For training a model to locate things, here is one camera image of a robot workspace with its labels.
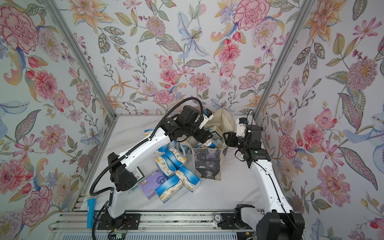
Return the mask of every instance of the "blue and white tissue pack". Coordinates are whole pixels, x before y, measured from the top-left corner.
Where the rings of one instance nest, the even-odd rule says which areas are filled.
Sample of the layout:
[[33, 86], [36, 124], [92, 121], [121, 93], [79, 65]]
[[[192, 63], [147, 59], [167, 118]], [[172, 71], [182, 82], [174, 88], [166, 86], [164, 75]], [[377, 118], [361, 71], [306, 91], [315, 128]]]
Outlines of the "blue and white tissue pack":
[[177, 193], [182, 186], [182, 181], [176, 175], [174, 175], [170, 179], [166, 180], [165, 183], [160, 185], [160, 187], [156, 189], [156, 193], [160, 197], [161, 201], [165, 203], [175, 193]]
[[183, 164], [187, 161], [187, 159], [181, 156], [181, 154], [174, 147], [171, 147], [168, 151], [166, 151], [165, 155], [167, 155], [169, 160], [177, 169], [183, 166]]
[[176, 176], [191, 192], [196, 191], [196, 189], [200, 186], [200, 179], [184, 166], [180, 167], [176, 171]]
[[156, 164], [167, 179], [175, 175], [175, 171], [177, 169], [171, 160], [167, 157], [167, 155], [163, 154], [156, 158]]

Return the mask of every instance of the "pink peony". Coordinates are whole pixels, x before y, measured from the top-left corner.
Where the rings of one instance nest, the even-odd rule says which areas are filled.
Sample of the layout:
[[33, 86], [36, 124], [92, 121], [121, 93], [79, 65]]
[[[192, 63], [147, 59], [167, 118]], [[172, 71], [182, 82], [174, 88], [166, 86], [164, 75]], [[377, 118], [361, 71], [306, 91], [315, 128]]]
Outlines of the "pink peony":
[[369, 87], [377, 75], [377, 63], [372, 59], [357, 61], [348, 72], [348, 87], [352, 90], [364, 90]]
[[322, 111], [317, 117], [314, 118], [314, 122], [319, 125], [322, 129], [330, 129], [335, 126], [332, 113], [329, 108]]
[[169, 90], [160, 90], [153, 96], [155, 102], [160, 104], [167, 104], [173, 101], [173, 93], [170, 93]]
[[225, 45], [220, 52], [219, 59], [222, 63], [231, 63], [236, 60], [240, 56], [241, 50], [239, 50], [239, 46], [230, 43]]
[[59, 90], [59, 93], [55, 95], [55, 104], [57, 109], [67, 108], [70, 106], [70, 102], [62, 90]]
[[321, 180], [320, 184], [320, 195], [327, 197], [329, 203], [333, 203], [333, 198], [335, 199], [335, 204], [339, 207], [342, 207], [345, 202], [351, 203], [351, 196], [347, 192], [351, 191], [351, 185], [344, 182], [345, 175], [337, 173], [339, 169], [336, 165], [331, 168], [330, 166], [324, 167], [324, 172], [319, 169], [317, 178]]
[[23, 224], [32, 227], [38, 223], [49, 211], [51, 200], [52, 191], [47, 186], [42, 186], [39, 191], [32, 191], [22, 210]]
[[169, 68], [172, 66], [172, 57], [160, 56], [160, 68]]
[[160, 78], [166, 83], [171, 83], [177, 78], [177, 71], [173, 68], [163, 69], [160, 73]]
[[267, 42], [269, 39], [271, 39], [271, 37], [275, 33], [276, 28], [277, 28], [277, 23], [270, 18], [262, 22], [261, 24], [259, 24], [253, 30], [253, 38], [252, 38], [253, 45], [257, 46]]
[[143, 93], [148, 96], [153, 96], [157, 92], [157, 87], [154, 82], [150, 81], [149, 83], [144, 84]]
[[40, 148], [42, 150], [47, 149], [47, 154], [55, 153], [55, 148], [61, 148], [65, 146], [65, 139], [67, 138], [65, 130], [60, 128], [58, 124], [46, 127], [47, 131], [41, 131], [41, 134], [44, 136], [42, 139], [39, 138]]
[[311, 147], [319, 147], [325, 140], [324, 133], [315, 123], [304, 127], [304, 140]]
[[296, 157], [296, 143], [291, 136], [284, 134], [280, 138], [281, 142], [281, 151], [285, 154], [285, 156], [289, 159]]
[[224, 65], [220, 69], [220, 76], [224, 75], [224, 76], [230, 77], [233, 73], [233, 70], [235, 69], [235, 66], [236, 65], [234, 63]]
[[91, 102], [91, 87], [89, 82], [85, 79], [84, 83], [79, 83], [76, 85], [77, 96], [76, 99], [84, 103], [84, 106], [87, 108]]
[[54, 98], [57, 91], [57, 82], [52, 73], [48, 74], [47, 71], [39, 71], [34, 76], [33, 84], [40, 97], [46, 100]]
[[14, 50], [18, 47], [28, 54], [38, 45], [38, 31], [32, 19], [14, 7], [2, 7], [0, 34]]
[[189, 85], [193, 88], [196, 87], [198, 90], [203, 91], [209, 86], [211, 78], [208, 77], [205, 73], [198, 73], [197, 75], [192, 73], [192, 77], [189, 78]]
[[15, 191], [22, 183], [26, 174], [26, 166], [15, 159], [3, 162], [0, 167], [0, 191], [6, 194], [7, 191]]
[[239, 30], [255, 28], [264, 21], [269, 8], [266, 0], [242, 0], [236, 8], [234, 23], [238, 23]]

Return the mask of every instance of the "pink flower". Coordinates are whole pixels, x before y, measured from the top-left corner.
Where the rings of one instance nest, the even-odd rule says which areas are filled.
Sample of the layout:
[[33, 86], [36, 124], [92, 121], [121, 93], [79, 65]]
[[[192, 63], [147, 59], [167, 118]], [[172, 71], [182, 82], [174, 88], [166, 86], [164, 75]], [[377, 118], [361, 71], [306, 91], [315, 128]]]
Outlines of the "pink flower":
[[118, 65], [121, 67], [121, 69], [125, 68], [125, 70], [131, 70], [131, 68], [133, 68], [130, 63], [127, 63], [124, 59], [121, 58], [118, 59]]
[[136, 0], [126, 0], [126, 1], [127, 2], [123, 4], [125, 6], [128, 6], [127, 9], [129, 9], [130, 7], [133, 7], [134, 9], [136, 9], [136, 6], [141, 4], [141, 2], [136, 2]]
[[291, 136], [284, 134], [280, 138], [281, 142], [281, 151], [285, 154], [285, 156], [289, 159], [296, 157], [296, 143]]
[[55, 104], [57, 109], [67, 108], [70, 106], [70, 102], [62, 90], [59, 90], [59, 93], [55, 95]]
[[347, 192], [351, 191], [351, 185], [344, 182], [345, 175], [337, 173], [339, 169], [336, 165], [331, 168], [330, 166], [324, 167], [324, 172], [319, 169], [317, 178], [321, 180], [320, 184], [320, 195], [327, 197], [329, 203], [333, 203], [333, 198], [335, 199], [335, 204], [339, 207], [342, 207], [345, 202], [351, 203], [351, 196]]
[[259, 74], [257, 75], [255, 72], [249, 71], [245, 76], [239, 77], [240, 82], [240, 89], [247, 89], [251, 88], [252, 86], [256, 85], [258, 82], [263, 80], [265, 77], [265, 74]]
[[235, 64], [226, 64], [220, 69], [220, 76], [225, 75], [227, 77], [230, 77], [233, 73], [233, 70], [235, 69]]
[[177, 71], [173, 68], [165, 68], [161, 71], [160, 78], [166, 83], [171, 83], [177, 78]]
[[54, 98], [57, 91], [57, 83], [52, 73], [48, 74], [47, 71], [39, 71], [34, 76], [33, 84], [40, 97], [46, 100]]
[[81, 120], [81, 115], [83, 114], [80, 110], [70, 110], [70, 118], [72, 121], [77, 122], [77, 120]]
[[352, 90], [364, 90], [370, 86], [377, 75], [377, 63], [372, 59], [357, 61], [348, 72], [348, 87]]
[[287, 41], [287, 39], [289, 38], [289, 36], [291, 35], [290, 32], [287, 32], [287, 35], [285, 37], [283, 37], [282, 35], [279, 37], [281, 39], [281, 42], [277, 42], [276, 45], [283, 45], [285, 44], [285, 42]]
[[322, 129], [330, 129], [335, 126], [333, 116], [329, 108], [317, 115], [317, 117], [314, 118], [314, 122], [317, 123]]
[[291, 135], [295, 125], [296, 120], [293, 120], [290, 116], [288, 116], [281, 123], [281, 131], [286, 135]]
[[271, 37], [275, 33], [276, 28], [277, 28], [277, 23], [270, 18], [260, 23], [253, 30], [253, 38], [252, 38], [253, 45], [257, 46], [271, 39]]
[[47, 149], [46, 154], [55, 153], [55, 148], [61, 148], [65, 146], [65, 139], [67, 138], [65, 130], [60, 128], [58, 124], [46, 127], [47, 131], [41, 131], [44, 136], [42, 139], [39, 138], [37, 142], [40, 142], [40, 148], [42, 150]]
[[166, 26], [159, 17], [151, 17], [147, 20], [146, 26], [148, 31], [155, 35], [155, 37], [161, 37], [166, 33]]
[[362, 36], [360, 37], [360, 39], [363, 39], [365, 37], [365, 35], [368, 35], [368, 36], [377, 36], [377, 32], [375, 31], [372, 31], [374, 30], [375, 28], [381, 26], [381, 22], [378, 22], [377, 24], [375, 24], [374, 26], [372, 26], [376, 21], [376, 17], [375, 18], [372, 18], [372, 20], [370, 21], [370, 23], [368, 24], [367, 26], [367, 21], [364, 20], [362, 22], [362, 28], [360, 26], [356, 26], [355, 27], [355, 30], [358, 31], [357, 33], [353, 33], [353, 35], [360, 35], [362, 34]]
[[343, 154], [335, 153], [336, 149], [338, 148], [337, 144], [333, 145], [333, 147], [331, 148], [331, 142], [326, 141], [326, 143], [327, 143], [327, 148], [325, 148], [323, 145], [320, 145], [320, 147], [326, 153], [325, 158], [328, 159], [329, 157], [331, 157], [331, 160], [334, 165], [337, 165], [336, 163], [338, 163], [340, 164], [340, 166], [343, 166], [344, 163], [340, 159], [338, 159], [338, 157], [342, 157]]
[[60, 55], [60, 44], [57, 41], [53, 32], [48, 28], [40, 28], [39, 30], [39, 45], [40, 48], [48, 54], [48, 56], [58, 61]]
[[167, 104], [173, 101], [173, 93], [170, 93], [169, 90], [160, 90], [153, 96], [155, 102], [160, 104]]
[[0, 167], [0, 191], [6, 194], [7, 191], [15, 191], [24, 181], [26, 166], [22, 161], [11, 159], [3, 162]]
[[32, 19], [14, 7], [2, 7], [0, 34], [14, 50], [18, 47], [28, 54], [38, 45], [38, 31]]
[[17, 147], [19, 149], [22, 149], [22, 150], [20, 150], [18, 152], [14, 152], [13, 156], [16, 157], [17, 155], [23, 154], [22, 155], [22, 159], [24, 159], [27, 156], [28, 152], [33, 152], [34, 150], [31, 149], [33, 144], [35, 144], [38, 140], [42, 140], [43, 139], [42, 137], [39, 137], [39, 138], [36, 138], [35, 140], [33, 140], [34, 138], [35, 138], [34, 134], [31, 134], [31, 136], [29, 136], [29, 141], [28, 141], [26, 136], [24, 136], [23, 137], [24, 145], [22, 145], [21, 143], [16, 143], [15, 144], [15, 147]]
[[83, 102], [84, 106], [87, 108], [91, 101], [91, 87], [89, 86], [88, 80], [85, 79], [84, 83], [77, 84], [76, 88], [78, 92], [76, 99]]
[[172, 66], [172, 57], [160, 56], [160, 68], [169, 68]]
[[255, 28], [264, 21], [269, 8], [266, 0], [242, 0], [236, 8], [234, 23], [238, 23], [239, 30]]
[[148, 96], [153, 96], [157, 92], [156, 84], [152, 81], [143, 85], [143, 93]]
[[219, 80], [221, 88], [224, 88], [224, 90], [232, 89], [232, 85], [228, 82], [227, 79], [224, 81]]
[[188, 67], [187, 69], [185, 69], [185, 66], [183, 66], [182, 68], [183, 70], [181, 70], [180, 68], [177, 69], [180, 72], [179, 75], [184, 74], [184, 76], [187, 76], [187, 74], [192, 74], [192, 72], [194, 71], [194, 69], [189, 70], [191, 67]]
[[219, 59], [222, 63], [231, 63], [231, 62], [234, 62], [236, 58], [240, 56], [240, 52], [241, 50], [239, 50], [238, 45], [234, 43], [230, 43], [225, 45], [221, 49]]
[[293, 95], [299, 95], [300, 91], [300, 78], [295, 78], [295, 80], [292, 82], [292, 92]]
[[77, 33], [73, 33], [73, 36], [76, 39], [77, 43], [85, 43], [85, 42], [83, 42], [83, 40], [84, 40], [83, 36], [77, 37]]
[[304, 140], [311, 147], [319, 147], [325, 140], [324, 133], [315, 123], [304, 127]]
[[208, 77], [205, 73], [198, 73], [197, 75], [192, 73], [192, 77], [189, 78], [189, 85], [193, 88], [196, 87], [198, 90], [203, 91], [209, 86], [211, 78]]
[[258, 57], [255, 58], [255, 68], [261, 68], [262, 67], [262, 58]]
[[32, 191], [22, 210], [23, 224], [32, 227], [38, 223], [49, 211], [51, 200], [52, 191], [47, 186], [42, 186], [39, 191]]
[[76, 79], [76, 78], [79, 77], [79, 74], [78, 74], [78, 73], [76, 72], [76, 70], [73, 69], [73, 68], [70, 68], [70, 70], [69, 70], [68, 72], [70, 73], [70, 75], [71, 75], [74, 79]]

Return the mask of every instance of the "metal frame bar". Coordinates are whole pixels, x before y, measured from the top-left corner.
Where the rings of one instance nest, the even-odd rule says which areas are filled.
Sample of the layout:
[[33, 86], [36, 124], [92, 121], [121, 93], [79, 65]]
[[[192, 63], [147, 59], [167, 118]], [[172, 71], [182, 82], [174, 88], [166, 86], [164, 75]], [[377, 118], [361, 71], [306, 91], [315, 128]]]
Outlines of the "metal frame bar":
[[82, 54], [82, 50], [80, 49], [76, 39], [74, 38], [72, 31], [69, 29], [67, 22], [65, 21], [63, 15], [61, 14], [55, 0], [42, 0], [48, 12], [51, 13], [51, 17], [58, 27], [59, 31], [62, 33], [65, 41], [68, 43], [71, 48], [73, 54], [75, 55], [80, 67], [84, 70], [87, 78], [91, 82], [93, 89], [96, 94], [99, 96], [101, 103], [104, 106], [104, 109], [107, 111], [109, 115], [113, 118], [116, 117], [116, 112], [112, 108], [111, 104], [103, 89], [101, 88], [96, 75], [93, 73], [93, 70], [90, 68], [88, 62], [86, 61], [84, 55]]
[[283, 51], [281, 52], [279, 58], [277, 59], [276, 67], [273, 69], [270, 80], [268, 81], [265, 91], [263, 92], [262, 98], [260, 99], [259, 104], [257, 105], [256, 111], [255, 111], [256, 112], [255, 119], [257, 119], [259, 114], [262, 113], [262, 109], [268, 99], [268, 96], [271, 93], [271, 90], [275, 82], [277, 81], [277, 77], [279, 76], [281, 70], [285, 65], [285, 62], [288, 58], [290, 51], [293, 49], [293, 45], [314, 3], [315, 3], [314, 0], [303, 0], [301, 8], [299, 9], [298, 16], [295, 20], [295, 23], [293, 24], [291, 35], [287, 39], [285, 46], [283, 48]]

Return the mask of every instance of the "tissue pack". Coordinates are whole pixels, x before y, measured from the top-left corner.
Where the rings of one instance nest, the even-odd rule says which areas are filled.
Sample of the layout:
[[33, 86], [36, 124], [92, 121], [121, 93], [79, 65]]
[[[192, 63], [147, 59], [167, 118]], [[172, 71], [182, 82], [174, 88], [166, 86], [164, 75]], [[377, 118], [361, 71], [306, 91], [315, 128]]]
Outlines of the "tissue pack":
[[156, 189], [157, 195], [160, 197], [161, 201], [165, 203], [170, 199], [176, 192], [178, 192], [183, 186], [182, 181], [174, 175], [163, 183], [160, 187]]
[[175, 175], [175, 171], [177, 169], [175, 165], [171, 162], [171, 160], [167, 157], [167, 155], [163, 154], [160, 157], [156, 158], [156, 164], [167, 179]]
[[196, 189], [200, 186], [200, 179], [184, 166], [180, 167], [176, 171], [176, 176], [191, 192], [196, 191]]
[[139, 183], [139, 187], [145, 194], [148, 199], [151, 199], [156, 194], [156, 189], [167, 179], [161, 173], [160, 170], [156, 170], [149, 176], [147, 176], [143, 181]]
[[171, 147], [165, 154], [177, 169], [179, 169], [187, 161], [187, 159], [182, 157], [174, 147]]

